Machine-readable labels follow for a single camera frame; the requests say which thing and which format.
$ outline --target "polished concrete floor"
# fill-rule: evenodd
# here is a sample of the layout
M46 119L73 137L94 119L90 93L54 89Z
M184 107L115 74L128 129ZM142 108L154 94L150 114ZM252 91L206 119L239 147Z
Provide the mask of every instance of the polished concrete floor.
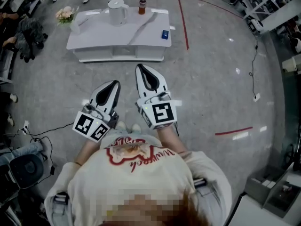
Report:
M74 121L82 103L92 90L109 80L119 80L122 88L116 108L120 119L128 126L140 123L134 102L138 99L135 86L137 62L79 63L66 50L70 29L58 26L55 13L65 7L79 6L80 11L106 8L109 0L46 0L35 12L49 35L43 50L35 60L26 64L16 58L12 80L6 89L19 96L19 102L10 107L16 121L16 131L30 122L30 132L38 134ZM124 0L129 6L138 6L139 0ZM182 100L178 107L180 137L191 150L202 150L225 172L233 190L233 199L242 193L248 175L265 165L273 145L275 103L271 71L273 65L262 40L258 39L258 56L254 63L254 90L261 98L253 101L251 61L256 40L243 19L233 7L221 0L180 0L187 29L189 49L185 42L179 0L147 0L147 6L169 11L172 46L161 63L145 63L162 73L172 92L172 98ZM252 127L227 135L219 132ZM55 176L38 185L45 195L53 185L62 165L72 161L79 152L83 137L71 127L47 134L53 144L52 157ZM29 143L29 136L12 139L14 147ZM46 154L50 144L45 141ZM50 164L45 165L45 175Z

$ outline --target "white table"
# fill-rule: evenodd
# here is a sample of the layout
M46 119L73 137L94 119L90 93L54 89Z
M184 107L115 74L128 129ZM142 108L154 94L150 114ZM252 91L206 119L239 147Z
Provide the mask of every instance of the white table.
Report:
M108 9L77 14L80 34L70 33L67 49L80 62L164 59L166 48L171 46L167 10L146 8L140 15L138 8L129 8L127 23L122 26L112 26L109 16ZM161 38L163 30L169 31L167 40Z

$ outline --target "white sweatshirt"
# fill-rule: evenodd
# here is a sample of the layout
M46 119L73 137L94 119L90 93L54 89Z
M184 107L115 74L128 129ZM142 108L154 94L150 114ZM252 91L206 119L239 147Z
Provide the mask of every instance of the white sweatshirt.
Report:
M48 218L50 198L59 192L70 197L75 226L98 226L114 205L133 195L149 195L158 204L167 204L188 190L213 226L224 224L231 209L231 187L203 152L178 155L151 136L117 136L105 137L101 149L83 166L72 162L63 166L45 199ZM208 185L197 192L193 180L198 178L205 178Z

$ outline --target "cable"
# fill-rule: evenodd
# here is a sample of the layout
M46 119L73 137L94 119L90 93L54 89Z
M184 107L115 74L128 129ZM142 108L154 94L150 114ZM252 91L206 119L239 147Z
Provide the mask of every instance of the cable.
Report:
M35 186L36 186L37 184L43 182L43 181L44 181L45 179L47 179L48 177L45 177L45 178L43 178L40 182L37 182L37 183L35 184Z
M39 135L45 134L45 133L50 132L50 131L54 131L54 130L58 130L58 129L64 129L65 127L70 126L70 125L72 125L72 124L74 124L74 122L72 122L72 123L70 123L70 124L67 124L67 125L65 125L65 126L63 126L63 127L58 127L58 128L55 128L55 129L51 129L51 130L44 131L44 132L39 133L39 134L37 134L37 135L32 134L32 136L37 137L37 136L39 136Z
M14 138L16 135L19 136L19 131L20 131L20 130L21 130L21 129L18 129L16 134L14 134L13 136L9 136L8 138Z
M53 174L55 173L55 168L54 168L54 164L53 164L53 160L52 160L53 146L52 146L52 143L51 143L49 137L47 137L47 136L42 137L42 138L33 138L33 137L32 137L32 139L30 140L30 142L31 142L32 140L34 140L34 141L40 140L40 141L41 141L41 140L43 140L43 139L45 139L45 138L48 139L48 141L50 142L50 145L51 145L50 160L51 160L52 166L51 166L51 168L50 168L50 174L49 174L49 176L45 177L45 178L42 179L40 182L44 181L45 179L47 179L48 177L50 177L51 175L53 175Z
M178 122L174 123L174 128L175 128L175 131L177 132L178 137L179 137L180 135L179 135L179 131L178 131Z
M256 59L256 56L257 56L257 49L258 49L258 40L256 38L256 36L253 34L254 38L256 39L256 46L255 46L255 55L254 55L254 59L252 60L252 72L249 72L249 75L252 77L252 92L254 94L254 98L256 99L256 95L255 95L255 92L254 92L254 61Z
M34 136L34 137L37 137L37 136L39 136L39 135L42 135L42 134L45 134L45 133L47 133L47 132L50 132L50 131L54 131L54 130L58 130L58 129L63 129L63 128L65 128L65 127L67 127L67 126L70 126L70 125L72 125L72 124L74 124L74 122L72 122L72 123L70 123L70 124L67 124L67 125L65 125L65 126L63 126L63 127L58 127L58 128L55 128L55 129L51 129L51 130L47 130L47 131L44 131L44 132L42 132L42 133L39 133L39 134L37 134L37 135L34 135L34 134L31 134L31 133L26 133L27 135L31 135L31 136ZM13 136L10 136L10 137L8 137L8 138L14 138L16 135L19 135L19 131L24 131L23 130L23 128L22 129L18 129L18 131L17 131L17 133L16 134L14 134Z
M178 131L178 122L177 121L174 123L174 128L175 128L175 131L177 132L178 137L179 137L180 135L179 135L179 131Z
M25 128L28 129L27 126L25 126ZM28 129L28 132L30 133L29 129ZM25 134L27 134L27 133L25 132ZM31 135L31 133L30 133L30 135ZM32 139L34 139L32 135L31 135L31 137L32 137ZM32 142L32 140L30 140L30 142Z

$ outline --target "power outlet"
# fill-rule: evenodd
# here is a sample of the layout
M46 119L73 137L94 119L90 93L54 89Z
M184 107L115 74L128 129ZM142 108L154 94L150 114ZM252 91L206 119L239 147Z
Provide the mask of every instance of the power outlet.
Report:
M29 131L28 131L28 126L29 126L29 122L28 121L25 121L25 123L24 123L24 125L23 125L23 129L25 130L23 130L22 132L23 132L23 134L24 135L26 135L26 134L28 134L29 133Z

